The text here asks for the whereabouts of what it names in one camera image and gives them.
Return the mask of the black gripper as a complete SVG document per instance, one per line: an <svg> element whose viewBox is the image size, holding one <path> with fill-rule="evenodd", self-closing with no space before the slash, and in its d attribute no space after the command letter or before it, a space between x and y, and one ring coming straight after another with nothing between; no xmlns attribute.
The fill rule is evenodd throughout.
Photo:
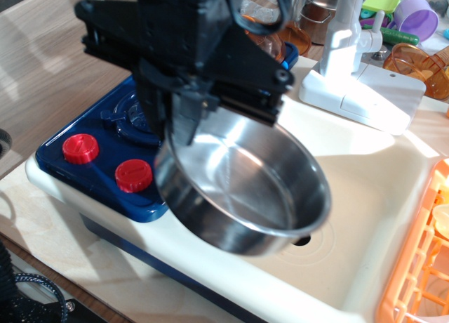
<svg viewBox="0 0 449 323"><path fill-rule="evenodd" d="M188 146L209 112L220 107L263 124L277 120L292 74L256 46L246 30L271 35L285 27L290 0L277 0L276 22L241 15L243 0L81 0L85 51L133 74L151 131Z"/></svg>

